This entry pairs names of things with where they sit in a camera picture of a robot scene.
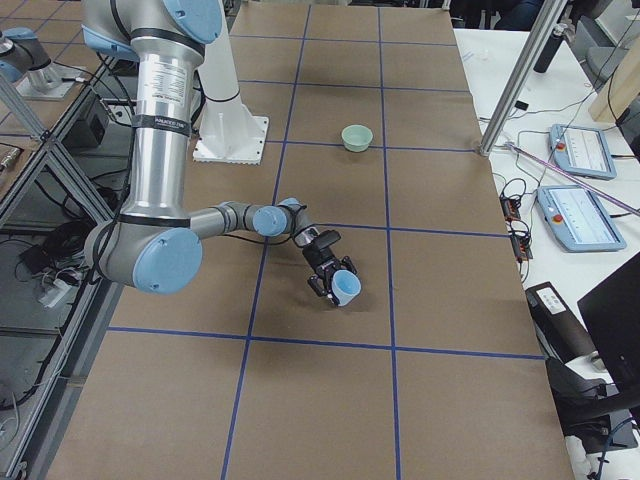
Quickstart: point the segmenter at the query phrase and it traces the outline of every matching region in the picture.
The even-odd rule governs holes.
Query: electronic device
[[[102,143],[108,126],[109,114],[98,96],[93,94],[62,143],[68,149],[95,148]]]
[[[531,317],[544,337],[541,340],[554,356],[567,363],[595,352],[591,337],[551,282],[529,287],[525,294]]]
[[[603,180],[616,178],[602,130],[556,124],[549,130],[549,139],[553,159],[565,172]]]
[[[615,385],[602,379],[584,379],[562,361],[547,360],[562,430],[565,436],[579,437],[587,453],[638,446],[628,420],[631,413],[640,422],[639,277],[640,254],[636,254],[578,301],[597,349],[589,360],[604,361]],[[614,429],[615,438],[611,440]]]
[[[538,205],[569,252],[616,251],[627,246],[598,197],[582,187],[540,187]]]
[[[640,254],[578,301],[587,330],[615,382],[617,409],[640,423]]]

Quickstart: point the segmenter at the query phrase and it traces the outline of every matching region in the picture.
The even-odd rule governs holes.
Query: computer monitor
[[[620,391],[581,413],[593,418],[628,408],[640,423],[640,254],[580,299],[578,308]]]

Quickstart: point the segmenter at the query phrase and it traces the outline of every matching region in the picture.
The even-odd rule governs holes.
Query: screen
[[[587,330],[621,392],[640,386],[640,254],[578,301]],[[640,421],[638,406],[631,409]]]
[[[564,132],[572,167],[608,172],[606,155],[600,142],[600,135],[593,130],[567,128]]]
[[[603,213],[582,188],[550,190],[556,207],[578,245],[616,243],[616,238],[603,218]]]

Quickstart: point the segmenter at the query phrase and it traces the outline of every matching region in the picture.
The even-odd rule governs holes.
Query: black band
[[[182,120],[160,115],[136,115],[131,121],[133,128],[153,128],[154,130],[165,130],[167,132],[179,133],[185,137],[191,135],[191,125]]]
[[[153,227],[185,227],[191,226],[190,218],[159,218],[159,217],[139,217],[138,215],[127,215],[126,213],[118,216],[118,221],[122,223],[131,223],[134,225],[150,225]]]
[[[37,66],[37,67],[31,67],[31,68],[29,69],[29,71],[30,71],[30,72],[37,72],[38,70],[41,70],[41,69],[43,69],[43,68],[45,68],[45,67],[48,67],[49,65],[51,65],[51,59],[50,59],[50,58],[49,58],[49,59],[47,59],[47,61],[46,61],[46,62],[44,62],[42,65],[39,65],[39,66]]]
[[[93,255],[93,268],[95,269],[96,272],[98,272],[98,275],[103,276],[103,277],[107,277],[104,272],[102,271],[102,269],[100,268],[100,257],[101,257],[101,253],[104,253],[107,246],[106,245],[102,245],[102,240],[104,239],[104,237],[107,235],[107,233],[109,232],[109,230],[115,228],[115,225],[113,224],[108,224],[105,225],[102,230],[100,230],[98,232],[98,234],[96,235],[95,240],[93,241],[93,249],[91,251],[92,255]]]
[[[172,42],[181,43],[187,47],[195,50],[204,57],[204,45],[196,42],[195,40],[180,35],[179,33],[170,32],[168,30],[162,30],[160,28],[136,28],[131,32],[131,38],[138,37],[155,37],[164,38],[165,40],[171,40]]]
[[[113,15],[113,21],[116,22],[116,27],[120,30],[120,33],[124,38],[131,41],[131,35],[127,32],[127,29],[124,28],[124,23],[122,23],[122,19],[118,14],[118,6],[116,5],[116,0],[110,0],[111,2],[111,15]]]
[[[234,98],[238,98],[238,95],[240,95],[240,90],[238,90],[238,93],[236,93],[233,97],[225,98],[224,100],[216,100],[215,98],[209,98],[209,97],[207,97],[207,99],[216,103],[225,103],[225,102],[230,102]]]

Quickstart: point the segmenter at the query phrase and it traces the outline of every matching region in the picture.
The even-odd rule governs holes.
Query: light blue cup
[[[338,270],[331,279],[333,294],[338,299],[338,306],[344,307],[360,294],[360,279],[349,270]]]

